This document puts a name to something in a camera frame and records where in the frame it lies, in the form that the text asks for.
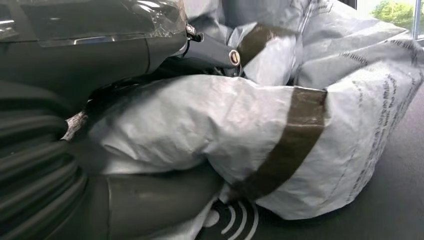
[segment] plastic mailer bag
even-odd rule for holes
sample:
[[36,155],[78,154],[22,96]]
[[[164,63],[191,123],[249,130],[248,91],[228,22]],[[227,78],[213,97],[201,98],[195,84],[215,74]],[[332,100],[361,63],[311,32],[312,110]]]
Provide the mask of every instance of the plastic mailer bag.
[[[91,139],[147,172],[209,161],[228,183],[221,200],[248,198],[288,220],[352,202],[423,82],[422,48],[405,29],[357,18],[338,1],[201,2],[211,4],[194,19],[212,19],[203,27],[221,36],[222,26],[232,29],[227,43],[238,49],[258,26],[297,36],[265,38],[256,55],[241,53],[249,56],[246,78],[191,75],[139,86],[101,117]],[[288,76],[295,86],[285,86]]]

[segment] screw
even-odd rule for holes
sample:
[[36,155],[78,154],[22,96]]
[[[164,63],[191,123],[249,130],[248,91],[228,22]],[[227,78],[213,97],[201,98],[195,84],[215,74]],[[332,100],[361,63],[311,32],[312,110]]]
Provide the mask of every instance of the screw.
[[229,52],[229,60],[234,66],[238,66],[240,64],[240,54],[236,50],[231,50]]
[[196,29],[190,24],[187,24],[187,26],[185,26],[185,31],[192,36],[196,35]]

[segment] package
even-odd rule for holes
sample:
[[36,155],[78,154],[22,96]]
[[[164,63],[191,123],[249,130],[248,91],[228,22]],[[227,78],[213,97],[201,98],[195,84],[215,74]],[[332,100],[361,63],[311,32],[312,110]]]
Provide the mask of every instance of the package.
[[[228,183],[221,200],[248,198],[287,220],[352,202],[423,82],[422,48],[406,30],[357,18],[338,1],[196,4],[205,2],[189,19],[211,18],[210,31],[235,28],[227,41],[246,78],[139,86],[93,126],[91,139],[148,172],[207,160]],[[261,31],[269,34],[249,43]],[[295,86],[286,86],[289,78]]]

